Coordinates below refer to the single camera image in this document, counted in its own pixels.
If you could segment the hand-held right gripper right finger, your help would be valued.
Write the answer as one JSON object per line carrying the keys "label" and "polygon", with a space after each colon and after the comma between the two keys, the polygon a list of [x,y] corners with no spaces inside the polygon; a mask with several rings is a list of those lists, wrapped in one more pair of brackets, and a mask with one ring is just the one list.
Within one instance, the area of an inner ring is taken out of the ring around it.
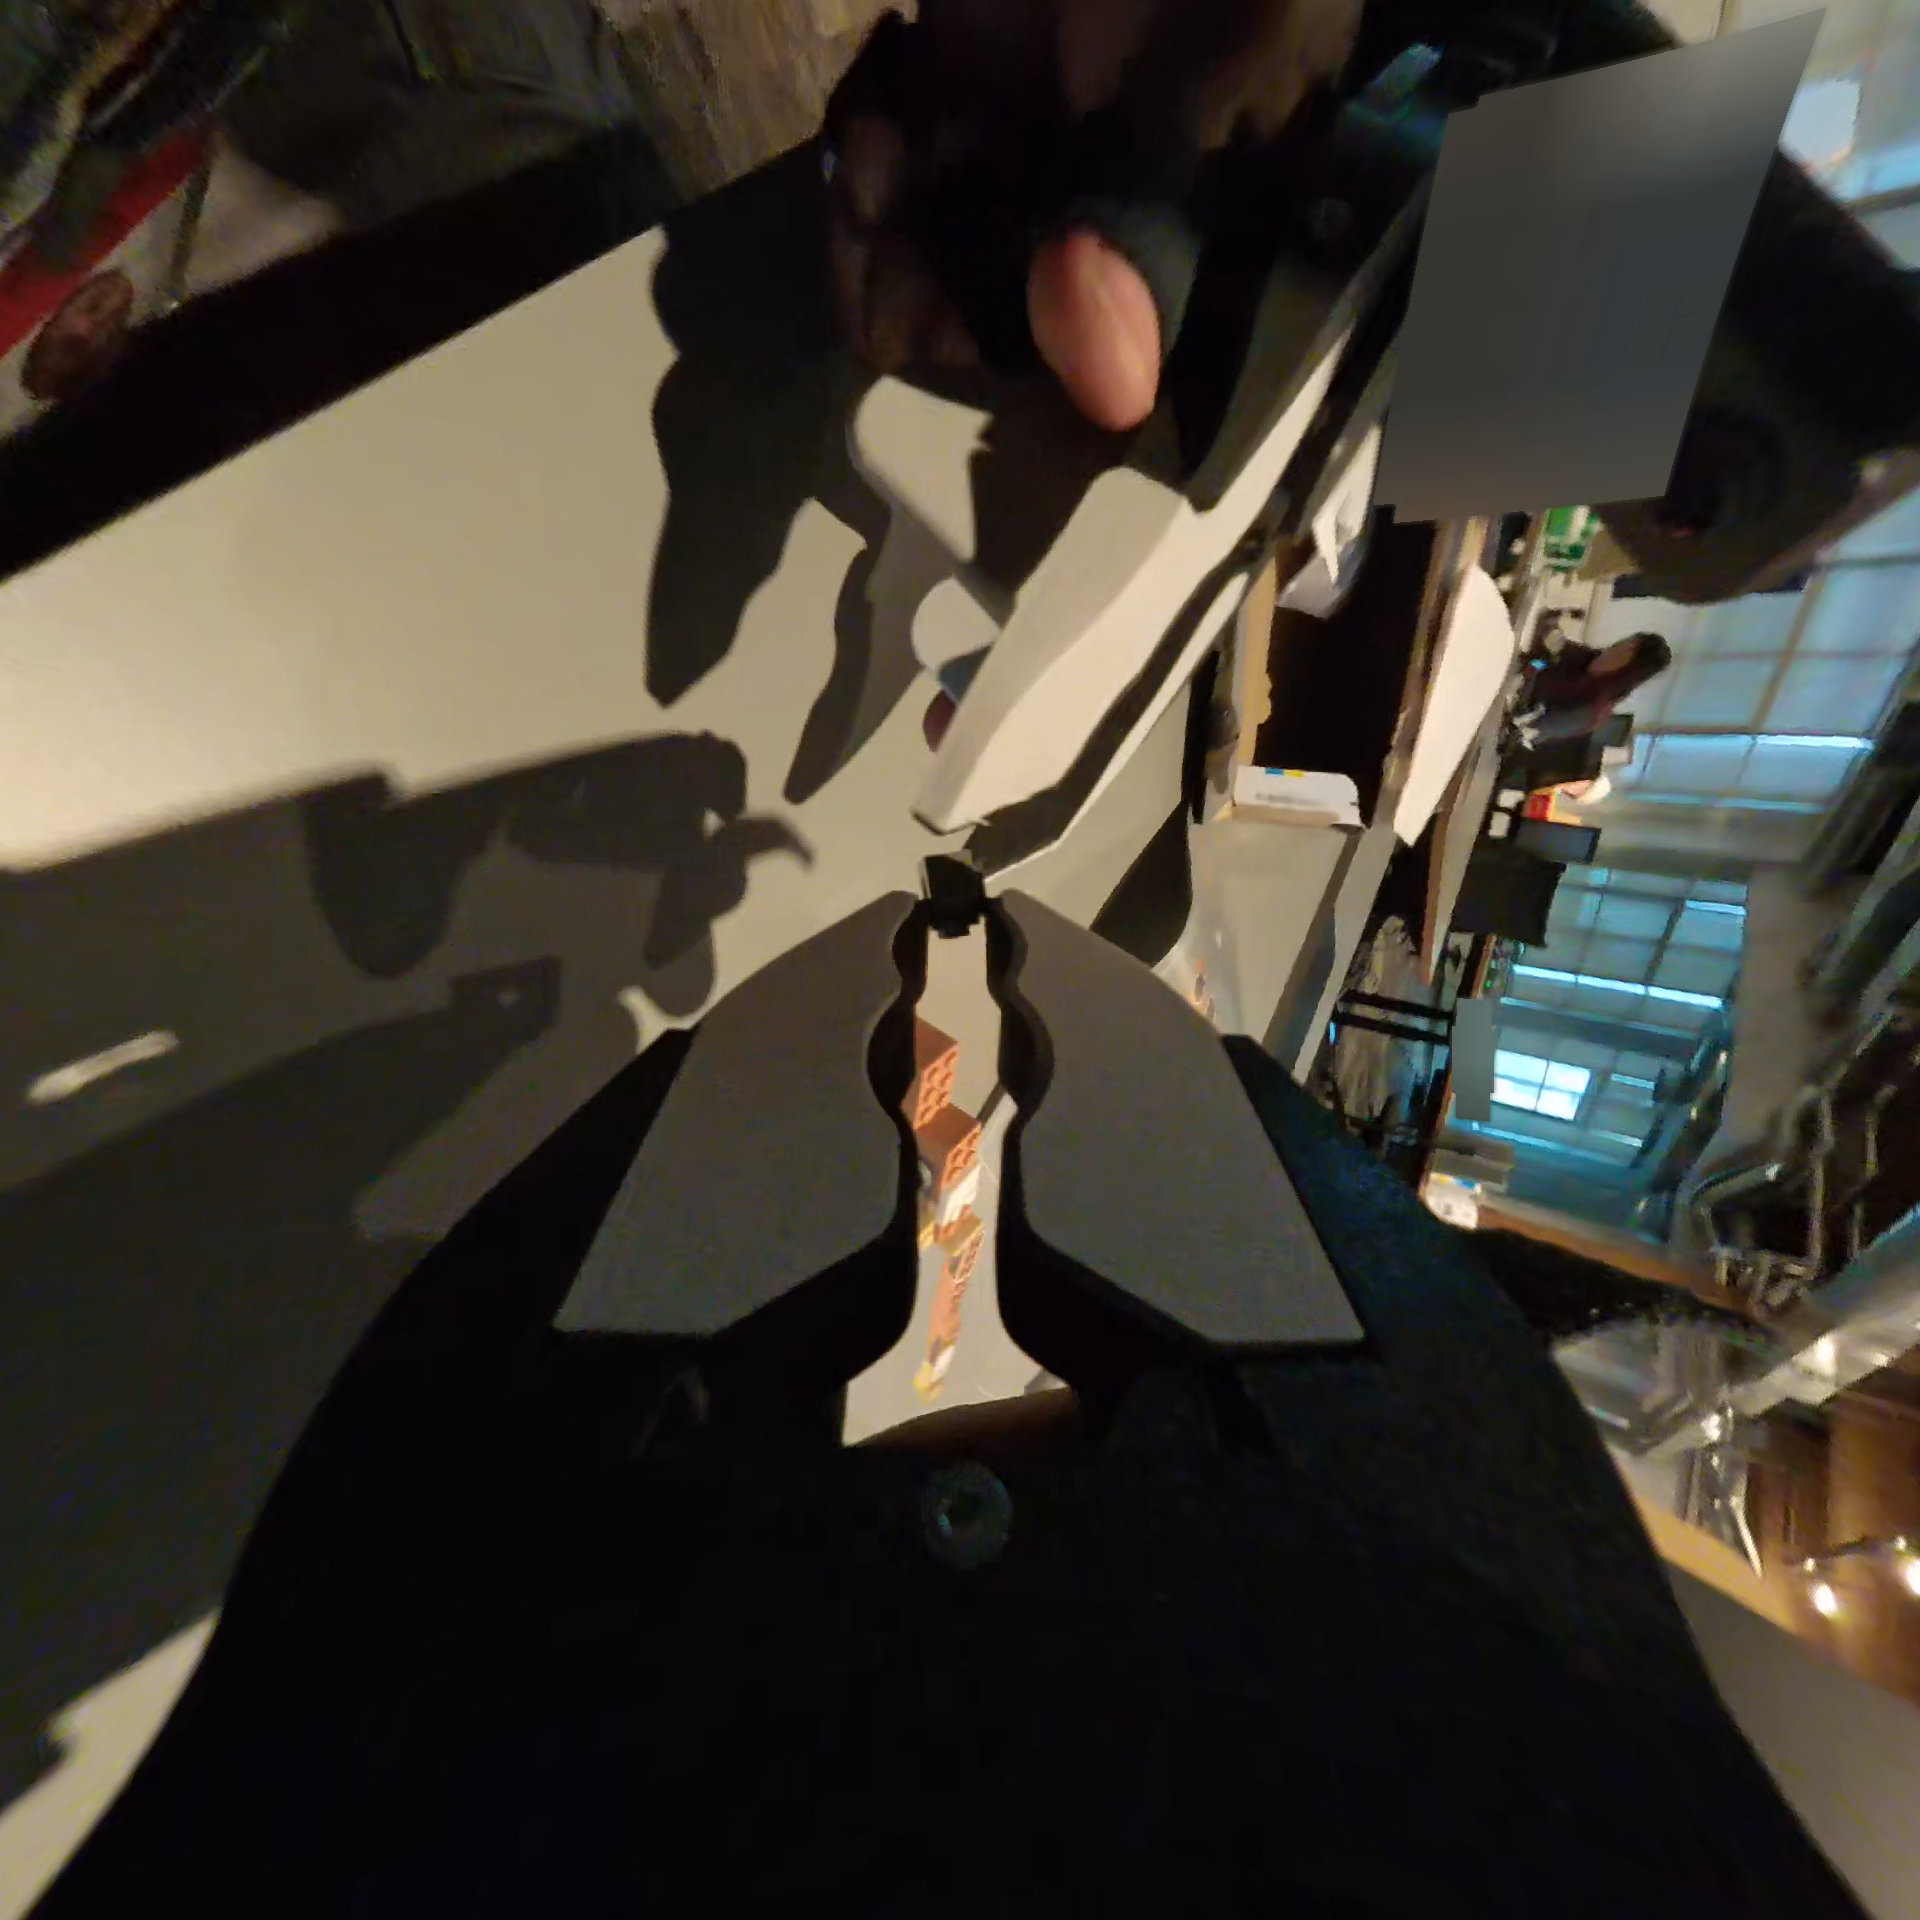
{"label": "hand-held right gripper right finger", "polygon": [[1348,1355],[1364,1327],[1224,1035],[1150,967],[997,899],[998,1311],[1082,1396]]}

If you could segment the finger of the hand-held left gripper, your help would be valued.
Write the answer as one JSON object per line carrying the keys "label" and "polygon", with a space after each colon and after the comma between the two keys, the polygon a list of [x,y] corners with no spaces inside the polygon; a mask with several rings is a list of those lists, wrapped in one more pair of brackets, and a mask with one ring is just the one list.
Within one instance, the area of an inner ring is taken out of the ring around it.
{"label": "finger of the hand-held left gripper", "polygon": [[1145,708],[1120,729],[1130,751],[1238,609],[1258,569],[1244,547],[1283,470],[1249,463],[1209,510],[1145,470],[1104,470],[961,697],[916,820],[953,833],[1058,788],[1144,680]]}

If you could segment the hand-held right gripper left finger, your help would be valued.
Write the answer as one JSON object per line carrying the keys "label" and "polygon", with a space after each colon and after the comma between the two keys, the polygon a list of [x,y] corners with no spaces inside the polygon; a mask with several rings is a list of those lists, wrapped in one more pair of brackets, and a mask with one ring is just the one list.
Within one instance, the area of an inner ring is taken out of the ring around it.
{"label": "hand-held right gripper left finger", "polygon": [[553,1327],[848,1385],[920,1292],[922,900],[784,950],[696,1025]]}

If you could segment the brown toy brick model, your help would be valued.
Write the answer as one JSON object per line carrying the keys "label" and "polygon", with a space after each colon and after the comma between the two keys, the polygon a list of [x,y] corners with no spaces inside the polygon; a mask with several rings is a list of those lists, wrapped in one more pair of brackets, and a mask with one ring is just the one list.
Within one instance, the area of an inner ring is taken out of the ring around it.
{"label": "brown toy brick model", "polygon": [[902,1096],[916,1148],[920,1300],[905,1342],[909,1382],[923,1407],[937,1405],[963,1343],[969,1294],[989,1245],[982,1192],[982,1121],[956,1099],[958,1039],[923,1016],[914,1022],[914,1073]]}

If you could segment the grey desk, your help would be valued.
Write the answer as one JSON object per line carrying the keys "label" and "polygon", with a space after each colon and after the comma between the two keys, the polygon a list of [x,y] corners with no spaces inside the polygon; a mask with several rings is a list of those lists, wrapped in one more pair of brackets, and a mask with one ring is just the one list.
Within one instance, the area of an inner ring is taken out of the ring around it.
{"label": "grey desk", "polygon": [[808,263],[722,196],[5,584],[5,1808],[408,1264],[930,851]]}

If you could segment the person's left hand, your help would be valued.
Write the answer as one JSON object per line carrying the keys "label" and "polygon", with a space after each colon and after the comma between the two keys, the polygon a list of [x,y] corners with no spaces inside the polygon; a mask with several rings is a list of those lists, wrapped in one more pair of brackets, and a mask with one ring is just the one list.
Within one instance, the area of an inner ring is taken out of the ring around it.
{"label": "person's left hand", "polygon": [[1234,136],[1280,135],[1347,65],[1353,1],[950,1],[885,11],[822,113],[822,232],[877,373],[1044,367],[1141,425],[1176,301],[1120,207]]}

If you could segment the white cardboard box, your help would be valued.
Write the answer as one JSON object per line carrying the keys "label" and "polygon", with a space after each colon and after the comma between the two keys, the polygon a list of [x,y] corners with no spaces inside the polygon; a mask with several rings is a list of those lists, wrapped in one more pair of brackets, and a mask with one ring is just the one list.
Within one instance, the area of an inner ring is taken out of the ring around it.
{"label": "white cardboard box", "polygon": [[1348,774],[1258,764],[1234,769],[1218,816],[1339,831],[1364,828],[1361,790]]}

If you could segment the silver ventilation duct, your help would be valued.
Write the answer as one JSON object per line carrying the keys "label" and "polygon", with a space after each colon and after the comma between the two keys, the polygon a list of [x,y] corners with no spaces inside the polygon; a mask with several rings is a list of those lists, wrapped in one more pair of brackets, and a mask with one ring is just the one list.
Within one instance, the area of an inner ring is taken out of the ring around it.
{"label": "silver ventilation duct", "polygon": [[1675,1239],[1765,1311],[1801,1304],[1916,1207],[1918,823],[1875,871],[1832,828],[1754,877],[1718,1126]]}

